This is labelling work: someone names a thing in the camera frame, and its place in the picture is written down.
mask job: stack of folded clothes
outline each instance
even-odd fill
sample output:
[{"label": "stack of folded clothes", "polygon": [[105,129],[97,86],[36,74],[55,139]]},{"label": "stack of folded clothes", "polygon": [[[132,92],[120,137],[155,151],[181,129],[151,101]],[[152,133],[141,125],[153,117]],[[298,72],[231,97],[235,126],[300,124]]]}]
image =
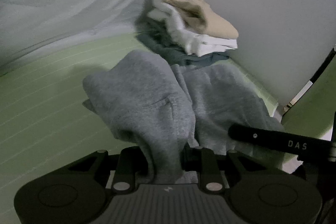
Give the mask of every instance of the stack of folded clothes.
[{"label": "stack of folded clothes", "polygon": [[170,65],[211,65],[236,49],[238,31],[204,0],[152,0],[148,32],[137,39]]}]

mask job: gray wall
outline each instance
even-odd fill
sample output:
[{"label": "gray wall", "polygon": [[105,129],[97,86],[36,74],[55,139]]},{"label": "gray wall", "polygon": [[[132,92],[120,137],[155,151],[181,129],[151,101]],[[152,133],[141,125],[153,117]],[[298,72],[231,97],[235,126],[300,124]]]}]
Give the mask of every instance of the gray wall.
[{"label": "gray wall", "polygon": [[206,0],[238,29],[231,56],[287,104],[336,43],[336,0]]}]

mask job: gray fabric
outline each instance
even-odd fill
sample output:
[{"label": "gray fabric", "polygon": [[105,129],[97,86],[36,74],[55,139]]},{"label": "gray fabric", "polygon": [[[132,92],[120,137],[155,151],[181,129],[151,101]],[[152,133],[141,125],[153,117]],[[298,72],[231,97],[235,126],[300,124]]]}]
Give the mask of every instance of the gray fabric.
[{"label": "gray fabric", "polygon": [[201,57],[194,54],[187,55],[182,47],[172,41],[163,22],[146,18],[146,23],[147,32],[137,35],[136,38],[151,51],[164,58],[169,65],[205,67],[218,60],[228,59],[227,52],[213,52]]},{"label": "gray fabric", "polygon": [[277,167],[283,160],[283,153],[228,137],[234,122],[283,130],[233,65],[170,67],[157,54],[135,50],[112,70],[87,76],[83,87],[115,138],[140,146],[149,164],[147,182],[197,181],[181,169],[186,142],[223,155],[235,148]]}]

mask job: silver screw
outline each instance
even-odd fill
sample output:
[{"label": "silver screw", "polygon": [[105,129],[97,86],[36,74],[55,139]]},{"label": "silver screw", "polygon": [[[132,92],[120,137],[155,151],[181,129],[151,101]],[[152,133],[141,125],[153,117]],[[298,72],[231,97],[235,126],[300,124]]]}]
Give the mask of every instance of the silver screw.
[{"label": "silver screw", "polygon": [[116,189],[117,191],[125,191],[128,190],[129,187],[131,187],[127,182],[117,182],[113,185],[113,188]]},{"label": "silver screw", "polygon": [[217,182],[210,182],[205,186],[209,191],[219,191],[223,188],[223,185]]}]

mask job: gray sweatpants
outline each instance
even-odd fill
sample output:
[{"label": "gray sweatpants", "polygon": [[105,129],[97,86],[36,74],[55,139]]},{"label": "gray sweatpants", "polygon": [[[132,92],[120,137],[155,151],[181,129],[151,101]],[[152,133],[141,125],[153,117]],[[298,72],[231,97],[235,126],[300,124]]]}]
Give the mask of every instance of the gray sweatpants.
[{"label": "gray sweatpants", "polygon": [[170,67],[157,54],[135,50],[110,71],[85,77],[83,87],[90,100],[85,105],[114,137],[141,148],[149,170],[142,182],[196,182],[195,172],[181,168],[186,142],[223,155],[235,148],[275,166],[283,160],[283,153],[228,137],[234,122],[283,130],[232,65]]}]

